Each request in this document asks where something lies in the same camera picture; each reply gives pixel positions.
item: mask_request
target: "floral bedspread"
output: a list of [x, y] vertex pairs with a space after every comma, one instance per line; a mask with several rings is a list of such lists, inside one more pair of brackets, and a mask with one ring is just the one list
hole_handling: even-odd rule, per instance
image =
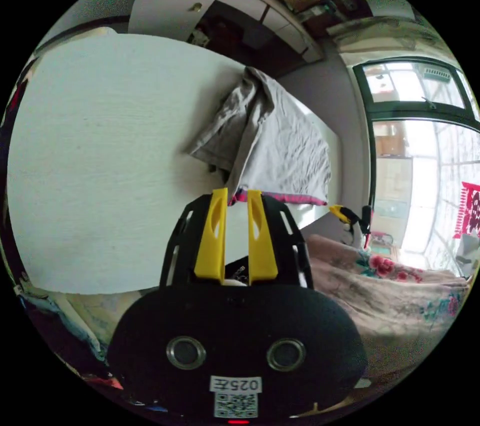
[[469, 283], [449, 271], [427, 271], [370, 256], [344, 244], [307, 240], [315, 289], [354, 320], [368, 358], [365, 377], [412, 370], [448, 331]]

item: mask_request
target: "curtain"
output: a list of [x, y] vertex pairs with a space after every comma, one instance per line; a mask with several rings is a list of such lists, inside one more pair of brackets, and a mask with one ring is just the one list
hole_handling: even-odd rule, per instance
[[372, 60], [418, 56], [444, 61], [460, 69], [438, 33], [410, 19], [372, 17], [339, 24], [327, 31], [348, 67]]

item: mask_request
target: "pink trim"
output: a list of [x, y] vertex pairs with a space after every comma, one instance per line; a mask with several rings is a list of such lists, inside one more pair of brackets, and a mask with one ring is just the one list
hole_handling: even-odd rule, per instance
[[[247, 202], [247, 191], [244, 189], [239, 189], [236, 194], [230, 200], [229, 206], [233, 206], [236, 202]], [[306, 196], [301, 194], [281, 194], [276, 192], [264, 192], [262, 194], [265, 196], [271, 196], [277, 201], [283, 202], [284, 204], [311, 204], [313, 206], [326, 206], [326, 202], [322, 201], [313, 196]]]

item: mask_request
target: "qr code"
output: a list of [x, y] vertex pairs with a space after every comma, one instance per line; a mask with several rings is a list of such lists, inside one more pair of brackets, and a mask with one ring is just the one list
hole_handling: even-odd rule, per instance
[[257, 417], [257, 394], [215, 393], [215, 417]]

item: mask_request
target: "red paper cutting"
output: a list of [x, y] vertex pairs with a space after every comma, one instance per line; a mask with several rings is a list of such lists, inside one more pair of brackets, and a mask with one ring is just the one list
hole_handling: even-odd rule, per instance
[[480, 236], [480, 185], [462, 182], [454, 239], [476, 232]]

